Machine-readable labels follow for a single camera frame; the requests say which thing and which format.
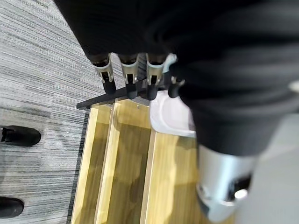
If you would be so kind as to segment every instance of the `black boot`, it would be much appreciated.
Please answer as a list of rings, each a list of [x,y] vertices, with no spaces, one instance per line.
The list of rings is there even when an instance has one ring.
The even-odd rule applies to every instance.
[[[0,197],[0,219],[13,218],[24,210],[24,202],[17,198]]]
[[[32,146],[41,140],[41,134],[29,127],[2,126],[1,142],[15,146]]]

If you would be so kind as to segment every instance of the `wooden step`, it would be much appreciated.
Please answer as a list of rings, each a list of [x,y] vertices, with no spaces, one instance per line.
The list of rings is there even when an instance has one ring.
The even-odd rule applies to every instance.
[[[148,107],[114,103],[96,224],[139,223],[150,132]]]
[[[72,224],[92,224],[94,221],[111,111],[111,107],[105,105],[93,105],[90,109]]]
[[[152,130],[147,106],[93,106],[71,223],[209,224],[197,203],[196,147]]]

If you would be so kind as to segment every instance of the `wooden panel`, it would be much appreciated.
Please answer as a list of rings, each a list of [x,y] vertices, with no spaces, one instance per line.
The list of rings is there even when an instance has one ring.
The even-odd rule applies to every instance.
[[[161,133],[151,135],[140,223],[209,224],[201,214],[196,140]],[[231,218],[225,223],[233,224]]]
[[[92,224],[105,155],[111,108],[92,106],[78,177],[72,224]]]
[[[95,223],[139,223],[150,132],[148,107],[114,104]]]

